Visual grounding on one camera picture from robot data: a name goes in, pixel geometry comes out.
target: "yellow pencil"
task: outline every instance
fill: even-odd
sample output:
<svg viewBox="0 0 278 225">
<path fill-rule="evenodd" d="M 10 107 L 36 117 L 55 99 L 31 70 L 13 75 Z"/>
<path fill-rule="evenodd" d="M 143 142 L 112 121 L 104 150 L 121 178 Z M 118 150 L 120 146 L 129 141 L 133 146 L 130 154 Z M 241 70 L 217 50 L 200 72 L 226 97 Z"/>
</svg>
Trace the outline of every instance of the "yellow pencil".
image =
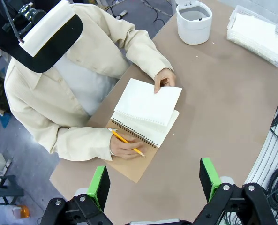
<svg viewBox="0 0 278 225">
<path fill-rule="evenodd" d="M 113 133 L 113 135 L 115 135 L 116 137 L 118 137 L 121 141 L 123 141 L 124 143 L 129 143 L 127 140 L 125 140 L 123 137 L 121 137 L 118 133 L 116 133 L 113 129 L 108 128 L 109 131 L 111 131 Z M 134 149 L 137 153 L 139 153 L 141 156 L 145 157 L 145 155 L 143 153 L 141 153 L 140 150 L 138 149 Z"/>
</svg>

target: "notebook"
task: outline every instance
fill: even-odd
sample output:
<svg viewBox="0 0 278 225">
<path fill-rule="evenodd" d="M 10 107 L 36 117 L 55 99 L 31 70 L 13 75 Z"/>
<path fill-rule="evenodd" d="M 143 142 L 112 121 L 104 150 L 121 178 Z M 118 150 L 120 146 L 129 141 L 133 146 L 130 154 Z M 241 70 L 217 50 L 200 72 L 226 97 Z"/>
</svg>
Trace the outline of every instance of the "notebook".
<svg viewBox="0 0 278 225">
<path fill-rule="evenodd" d="M 157 93 L 158 96 L 153 93 L 153 89 L 151 84 L 130 79 L 106 125 L 107 128 L 117 129 L 118 133 L 131 135 L 144 143 L 146 157 L 124 160 L 113 156 L 112 161 L 106 161 L 135 183 L 144 174 L 179 115 L 174 107 L 181 88 L 163 87 Z"/>
<path fill-rule="evenodd" d="M 136 120 L 168 126 L 181 88 L 162 87 L 153 93 L 154 85 L 130 79 L 114 111 Z"/>
</svg>

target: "green tape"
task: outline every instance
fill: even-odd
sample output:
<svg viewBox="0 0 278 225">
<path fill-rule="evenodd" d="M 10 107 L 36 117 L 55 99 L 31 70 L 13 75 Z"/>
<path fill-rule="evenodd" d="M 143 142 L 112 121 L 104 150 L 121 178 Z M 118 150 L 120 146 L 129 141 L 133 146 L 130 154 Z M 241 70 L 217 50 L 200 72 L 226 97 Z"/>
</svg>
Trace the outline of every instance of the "green tape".
<svg viewBox="0 0 278 225">
<path fill-rule="evenodd" d="M 220 186 L 220 184 L 222 184 L 221 179 L 219 178 L 219 175 L 213 165 L 213 163 L 211 162 L 210 158 L 202 158 L 203 164 L 205 166 L 205 169 L 208 173 L 208 176 L 210 178 L 210 182 L 211 182 L 211 192 L 210 192 L 210 198 L 209 200 L 212 199 L 212 197 L 214 196 L 217 188 Z"/>
<path fill-rule="evenodd" d="M 105 165 L 97 166 L 93 179 L 90 183 L 88 193 L 87 193 L 94 200 L 97 207 L 100 209 L 101 209 L 101 206 L 99 204 L 97 193 L 98 193 L 98 189 L 100 186 L 100 182 L 101 182 L 101 178 L 104 173 L 104 170 L 105 170 Z"/>
</svg>

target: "cream jacket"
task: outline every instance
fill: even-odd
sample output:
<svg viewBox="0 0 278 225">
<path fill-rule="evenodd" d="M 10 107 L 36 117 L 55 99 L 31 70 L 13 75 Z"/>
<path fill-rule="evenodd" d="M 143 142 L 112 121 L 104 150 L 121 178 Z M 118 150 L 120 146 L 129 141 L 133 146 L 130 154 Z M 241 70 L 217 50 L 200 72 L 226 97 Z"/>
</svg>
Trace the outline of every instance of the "cream jacket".
<svg viewBox="0 0 278 225">
<path fill-rule="evenodd" d="M 120 78 L 129 66 L 119 50 L 125 48 L 126 57 L 151 78 L 163 68 L 172 68 L 146 31 L 135 30 L 133 24 L 116 20 L 91 4 L 71 7 L 83 22 L 83 32 L 67 52 L 69 60 Z M 72 161 L 112 159 L 112 133 L 105 128 L 86 127 L 89 116 L 55 68 L 39 74 L 12 59 L 5 90 L 13 115 L 49 153 L 57 152 L 60 158 Z"/>
</svg>

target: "black stool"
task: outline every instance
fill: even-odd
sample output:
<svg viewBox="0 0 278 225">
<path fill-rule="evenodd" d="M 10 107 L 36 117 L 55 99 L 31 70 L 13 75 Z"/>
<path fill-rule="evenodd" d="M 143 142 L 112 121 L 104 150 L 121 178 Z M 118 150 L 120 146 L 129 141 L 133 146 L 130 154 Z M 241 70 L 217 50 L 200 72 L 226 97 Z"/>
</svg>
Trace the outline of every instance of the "black stool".
<svg viewBox="0 0 278 225">
<path fill-rule="evenodd" d="M 15 178 L 14 175 L 0 176 L 0 198 L 3 198 L 5 202 L 0 205 L 14 205 L 18 197 L 24 196 L 23 189 L 16 184 Z M 9 203 L 7 197 L 12 197 L 13 200 Z"/>
</svg>

